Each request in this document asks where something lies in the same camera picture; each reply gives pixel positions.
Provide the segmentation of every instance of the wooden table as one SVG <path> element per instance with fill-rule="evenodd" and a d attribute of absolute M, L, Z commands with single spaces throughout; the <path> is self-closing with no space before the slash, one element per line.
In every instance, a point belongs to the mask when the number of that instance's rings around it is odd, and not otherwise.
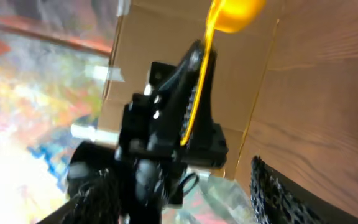
<path fill-rule="evenodd" d="M 254 155 L 358 217 L 358 0 L 288 0 L 237 167 Z"/>

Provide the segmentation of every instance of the yellow object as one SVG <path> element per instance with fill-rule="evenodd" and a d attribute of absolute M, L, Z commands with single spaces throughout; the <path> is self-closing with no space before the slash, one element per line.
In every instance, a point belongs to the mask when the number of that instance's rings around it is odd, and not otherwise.
<path fill-rule="evenodd" d="M 191 109 L 186 133 L 180 141 L 181 146 L 187 144 L 191 130 L 193 129 L 215 29 L 227 33 L 240 31 L 262 10 L 264 4 L 265 0 L 214 0 L 212 2 L 206 20 L 204 35 L 205 50 L 201 63 L 200 77 L 197 83 L 196 96 Z"/>

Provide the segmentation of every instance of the yellow plastic utensil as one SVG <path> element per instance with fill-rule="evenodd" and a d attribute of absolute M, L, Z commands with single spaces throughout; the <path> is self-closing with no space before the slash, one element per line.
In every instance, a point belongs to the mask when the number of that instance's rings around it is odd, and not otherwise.
<path fill-rule="evenodd" d="M 186 133 L 180 141 L 182 146 L 187 144 L 193 129 L 215 29 L 227 33 L 238 32 L 254 19 L 264 5 L 265 0 L 214 0 L 212 2 L 206 20 L 205 51 L 201 63 L 200 77 Z"/>

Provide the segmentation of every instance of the wooden surface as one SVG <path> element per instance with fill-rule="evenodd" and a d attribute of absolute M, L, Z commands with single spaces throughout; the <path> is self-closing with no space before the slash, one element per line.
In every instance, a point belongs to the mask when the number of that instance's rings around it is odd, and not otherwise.
<path fill-rule="evenodd" d="M 358 217 L 358 0 L 287 0 L 237 168 L 261 158 Z"/>

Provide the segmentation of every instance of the cardboard box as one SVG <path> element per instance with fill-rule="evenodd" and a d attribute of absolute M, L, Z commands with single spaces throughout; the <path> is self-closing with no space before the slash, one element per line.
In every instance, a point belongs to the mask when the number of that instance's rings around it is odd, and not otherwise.
<path fill-rule="evenodd" d="M 129 13 L 120 18 L 111 70 L 121 82 L 108 81 L 99 129 L 119 131 L 122 110 L 133 93 L 144 92 L 154 61 L 176 65 L 196 39 L 202 39 L 209 0 L 133 0 Z M 212 114 L 223 127 L 229 147 L 227 162 L 216 175 L 233 179 L 242 135 L 250 120 L 255 96 L 281 11 L 280 0 L 269 0 L 246 29 L 236 34 L 216 32 L 218 52 Z"/>

